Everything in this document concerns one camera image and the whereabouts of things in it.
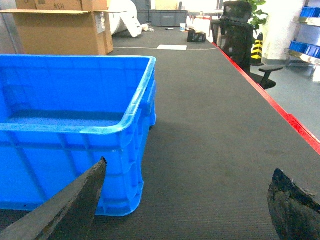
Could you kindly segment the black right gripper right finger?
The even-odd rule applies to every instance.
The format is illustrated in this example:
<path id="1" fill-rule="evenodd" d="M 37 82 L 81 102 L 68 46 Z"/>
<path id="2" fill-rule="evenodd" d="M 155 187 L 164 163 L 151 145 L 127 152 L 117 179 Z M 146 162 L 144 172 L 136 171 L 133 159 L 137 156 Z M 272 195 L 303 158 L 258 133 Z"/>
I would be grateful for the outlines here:
<path id="1" fill-rule="evenodd" d="M 281 240 L 320 238 L 320 189 L 295 181 L 279 168 L 273 172 L 267 204 L 273 227 Z"/>

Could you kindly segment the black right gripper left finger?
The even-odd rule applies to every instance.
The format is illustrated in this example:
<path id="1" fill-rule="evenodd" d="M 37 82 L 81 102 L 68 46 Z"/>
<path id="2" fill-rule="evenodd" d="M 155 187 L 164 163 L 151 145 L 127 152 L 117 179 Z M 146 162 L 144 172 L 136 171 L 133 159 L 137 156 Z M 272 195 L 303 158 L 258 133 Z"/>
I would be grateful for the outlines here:
<path id="1" fill-rule="evenodd" d="M 107 161 L 100 161 L 0 233 L 2 240 L 86 240 L 101 198 Z"/>

